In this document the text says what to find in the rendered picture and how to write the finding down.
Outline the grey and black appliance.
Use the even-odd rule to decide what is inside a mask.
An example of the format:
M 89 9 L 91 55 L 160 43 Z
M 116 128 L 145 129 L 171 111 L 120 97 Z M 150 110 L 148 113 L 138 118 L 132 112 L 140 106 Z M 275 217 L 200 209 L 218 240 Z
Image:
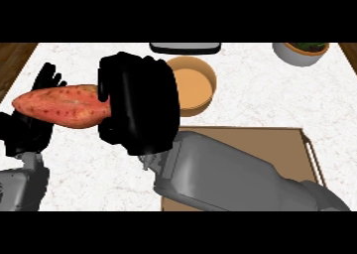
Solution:
M 153 53 L 168 55 L 210 55 L 221 49 L 219 43 L 150 43 Z

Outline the grey pot with green plant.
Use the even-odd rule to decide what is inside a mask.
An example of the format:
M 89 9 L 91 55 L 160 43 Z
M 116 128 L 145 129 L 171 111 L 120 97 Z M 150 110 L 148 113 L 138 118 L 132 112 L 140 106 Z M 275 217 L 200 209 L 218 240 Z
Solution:
M 306 52 L 298 49 L 290 43 L 272 43 L 271 49 L 275 56 L 293 66 L 311 66 L 327 52 L 329 45 L 324 45 L 318 52 Z

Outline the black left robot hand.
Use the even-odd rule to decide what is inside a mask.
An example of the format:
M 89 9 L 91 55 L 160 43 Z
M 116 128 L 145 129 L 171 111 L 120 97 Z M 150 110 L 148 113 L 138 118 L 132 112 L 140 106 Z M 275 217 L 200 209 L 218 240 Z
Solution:
M 67 83 L 55 73 L 55 66 L 44 63 L 32 89 L 61 87 Z M 52 124 L 24 116 L 17 111 L 0 112 L 0 140 L 4 142 L 5 156 L 16 157 L 24 152 L 41 153 L 51 140 Z

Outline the orange-red sweet potato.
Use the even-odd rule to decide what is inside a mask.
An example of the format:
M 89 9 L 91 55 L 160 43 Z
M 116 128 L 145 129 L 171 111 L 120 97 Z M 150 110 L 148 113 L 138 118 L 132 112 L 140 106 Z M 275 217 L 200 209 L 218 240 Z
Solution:
M 33 119 L 72 129 L 92 127 L 110 116 L 109 101 L 97 100 L 94 84 L 36 89 L 19 95 L 11 106 Z

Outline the tan round pot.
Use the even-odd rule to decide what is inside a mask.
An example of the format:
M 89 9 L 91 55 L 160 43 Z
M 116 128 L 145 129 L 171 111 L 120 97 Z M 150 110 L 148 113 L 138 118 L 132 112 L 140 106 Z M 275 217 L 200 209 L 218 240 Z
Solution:
M 207 108 L 216 90 L 216 75 L 205 61 L 194 57 L 176 57 L 169 65 L 178 90 L 179 116 L 191 117 Z

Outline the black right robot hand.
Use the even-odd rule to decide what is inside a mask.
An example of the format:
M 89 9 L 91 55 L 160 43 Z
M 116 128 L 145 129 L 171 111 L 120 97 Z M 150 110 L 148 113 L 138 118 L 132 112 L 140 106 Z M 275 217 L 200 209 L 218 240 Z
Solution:
M 97 125 L 98 138 L 119 144 L 129 156 L 168 151 L 179 126 L 179 104 L 166 62 L 125 52 L 103 57 L 97 99 L 109 100 L 110 106 L 110 116 Z

